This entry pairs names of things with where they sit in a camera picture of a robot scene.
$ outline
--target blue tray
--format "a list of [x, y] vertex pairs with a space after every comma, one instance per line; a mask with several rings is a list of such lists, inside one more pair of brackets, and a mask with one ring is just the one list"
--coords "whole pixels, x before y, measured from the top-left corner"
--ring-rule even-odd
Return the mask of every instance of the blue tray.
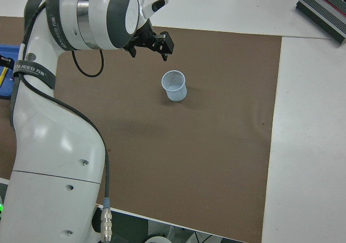
[[[2, 56], [13, 58], [14, 61], [18, 59], [19, 46], [15, 45], [2, 45], [0, 44], [0, 54]], [[9, 69], [6, 73], [6, 76], [0, 86], [0, 98], [10, 99], [13, 90], [13, 70]]]

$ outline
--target cup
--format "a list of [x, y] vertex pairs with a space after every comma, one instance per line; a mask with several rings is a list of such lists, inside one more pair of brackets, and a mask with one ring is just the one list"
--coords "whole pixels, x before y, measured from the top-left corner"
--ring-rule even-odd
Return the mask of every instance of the cup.
[[183, 100], [188, 93], [185, 85], [185, 76], [178, 70], [171, 70], [164, 74], [161, 84], [166, 90], [168, 98], [173, 102]]

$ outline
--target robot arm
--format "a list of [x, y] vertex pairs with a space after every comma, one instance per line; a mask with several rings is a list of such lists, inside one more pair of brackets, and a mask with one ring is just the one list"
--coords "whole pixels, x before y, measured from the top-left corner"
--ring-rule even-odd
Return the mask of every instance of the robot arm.
[[17, 153], [0, 242], [110, 241], [107, 210], [102, 236], [91, 227], [107, 151], [90, 120], [54, 98], [57, 61], [65, 51], [90, 49], [124, 48], [135, 57], [136, 46], [166, 60], [174, 44], [167, 32], [154, 33], [149, 18], [167, 2], [28, 1], [11, 99]]

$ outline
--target yellow pencil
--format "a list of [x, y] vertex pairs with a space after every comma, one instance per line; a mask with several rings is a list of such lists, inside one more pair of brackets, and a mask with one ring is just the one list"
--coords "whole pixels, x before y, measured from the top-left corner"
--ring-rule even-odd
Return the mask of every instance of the yellow pencil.
[[2, 70], [1, 76], [0, 76], [0, 85], [2, 85], [3, 80], [5, 79], [6, 73], [8, 71], [8, 67], [4, 67], [4, 69]]

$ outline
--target brown mat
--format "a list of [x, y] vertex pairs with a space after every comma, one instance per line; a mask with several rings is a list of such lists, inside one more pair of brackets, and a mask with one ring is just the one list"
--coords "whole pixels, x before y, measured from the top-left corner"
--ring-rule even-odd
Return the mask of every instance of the brown mat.
[[[22, 19], [0, 18], [0, 43], [18, 44]], [[281, 37], [168, 30], [175, 51], [105, 51], [105, 70], [82, 76], [70, 53], [59, 60], [56, 97], [100, 129], [111, 161], [113, 207], [209, 233], [261, 242]], [[97, 72], [98, 52], [77, 52]], [[188, 95], [173, 103], [161, 87], [182, 71]], [[2, 163], [9, 178], [15, 136], [0, 102]], [[102, 202], [103, 187], [99, 202]]]

